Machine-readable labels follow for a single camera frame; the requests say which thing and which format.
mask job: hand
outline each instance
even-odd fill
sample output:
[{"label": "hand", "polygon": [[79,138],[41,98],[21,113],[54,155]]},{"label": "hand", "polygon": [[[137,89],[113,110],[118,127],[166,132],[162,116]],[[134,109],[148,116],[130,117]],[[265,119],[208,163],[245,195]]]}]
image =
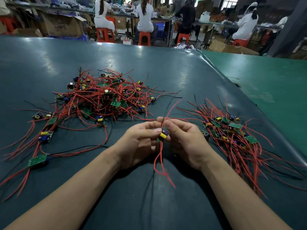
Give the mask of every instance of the hand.
[{"label": "hand", "polygon": [[156,121],[139,123],[130,127],[112,146],[120,161],[121,169],[130,168],[149,154],[156,152],[159,145],[156,139],[161,132],[161,123]]},{"label": "hand", "polygon": [[170,141],[174,153],[194,169],[201,170],[208,156],[216,153],[196,125],[177,119],[165,119],[164,126],[170,134],[166,140]]}]

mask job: ponytail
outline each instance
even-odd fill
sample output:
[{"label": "ponytail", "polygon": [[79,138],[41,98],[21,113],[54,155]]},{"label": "ponytail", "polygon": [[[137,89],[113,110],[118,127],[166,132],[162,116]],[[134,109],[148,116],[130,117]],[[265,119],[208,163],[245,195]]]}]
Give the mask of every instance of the ponytail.
[{"label": "ponytail", "polygon": [[149,0],[142,0],[141,8],[143,15],[146,15],[146,6]]},{"label": "ponytail", "polygon": [[258,14],[257,14],[257,9],[255,8],[253,10],[253,14],[251,15],[251,19],[257,19],[258,18]]},{"label": "ponytail", "polygon": [[104,11],[104,0],[100,0],[100,9],[99,9],[99,15],[103,14]]}]

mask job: plastic stool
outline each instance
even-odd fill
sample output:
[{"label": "plastic stool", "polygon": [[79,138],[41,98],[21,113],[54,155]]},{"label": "plastic stool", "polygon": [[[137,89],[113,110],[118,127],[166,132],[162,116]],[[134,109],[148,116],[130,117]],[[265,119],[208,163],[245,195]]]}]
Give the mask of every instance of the plastic stool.
[{"label": "plastic stool", "polygon": [[0,16],[0,21],[6,26],[7,31],[11,33],[15,30],[13,23],[19,25],[18,21],[12,17]]},{"label": "plastic stool", "polygon": [[97,42],[115,42],[113,31],[108,28],[96,28],[97,29]]},{"label": "plastic stool", "polygon": [[108,21],[113,22],[113,23],[114,23],[114,26],[115,26],[115,29],[116,29],[115,17],[106,16],[106,19],[107,19]]},{"label": "plastic stool", "polygon": [[182,38],[186,38],[185,43],[188,43],[189,40],[190,40],[190,34],[179,34],[179,37],[178,37],[178,40],[177,40],[176,45],[177,45],[178,43],[180,43],[180,40],[181,40]]},{"label": "plastic stool", "polygon": [[[142,44],[142,37],[147,37],[147,44]],[[150,44],[150,32],[140,31],[140,36],[138,38],[138,45],[139,46],[151,46]]]},{"label": "plastic stool", "polygon": [[235,39],[232,45],[246,47],[248,45],[248,41],[248,39]]}]

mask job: forearm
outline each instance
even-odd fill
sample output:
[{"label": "forearm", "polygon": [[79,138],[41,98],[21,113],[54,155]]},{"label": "forearm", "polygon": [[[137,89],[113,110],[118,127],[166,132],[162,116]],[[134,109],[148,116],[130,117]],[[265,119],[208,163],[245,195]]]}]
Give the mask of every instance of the forearm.
[{"label": "forearm", "polygon": [[78,229],[119,163],[109,148],[5,230]]},{"label": "forearm", "polygon": [[215,152],[211,153],[201,170],[233,230],[291,229]]}]

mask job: teal work table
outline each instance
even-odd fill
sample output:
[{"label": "teal work table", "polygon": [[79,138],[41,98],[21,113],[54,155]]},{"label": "teal work table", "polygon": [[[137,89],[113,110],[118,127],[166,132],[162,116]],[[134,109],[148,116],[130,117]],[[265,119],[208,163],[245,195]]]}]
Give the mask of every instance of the teal work table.
[{"label": "teal work table", "polygon": [[307,155],[307,61],[202,52]]}]

